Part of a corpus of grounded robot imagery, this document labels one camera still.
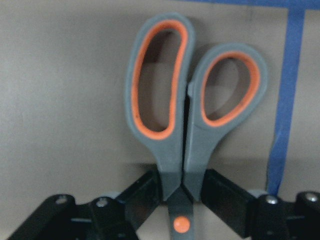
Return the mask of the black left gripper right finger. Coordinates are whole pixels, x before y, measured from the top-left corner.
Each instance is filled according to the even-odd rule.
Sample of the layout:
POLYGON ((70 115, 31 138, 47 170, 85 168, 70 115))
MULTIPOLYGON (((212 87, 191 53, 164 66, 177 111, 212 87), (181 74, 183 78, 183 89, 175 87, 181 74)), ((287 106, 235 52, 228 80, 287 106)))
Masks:
POLYGON ((201 201, 241 238, 252 240, 318 240, 320 194, 303 191, 294 202, 254 196, 214 169, 205 172, 201 201))

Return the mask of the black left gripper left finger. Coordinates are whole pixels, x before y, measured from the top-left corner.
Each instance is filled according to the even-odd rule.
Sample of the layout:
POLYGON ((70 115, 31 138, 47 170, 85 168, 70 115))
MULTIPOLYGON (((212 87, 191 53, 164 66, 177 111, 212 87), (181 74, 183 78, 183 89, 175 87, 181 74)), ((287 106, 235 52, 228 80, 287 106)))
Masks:
POLYGON ((136 240, 137 229, 162 201, 160 177, 148 171, 115 198, 76 204, 70 194, 46 198, 10 240, 136 240))

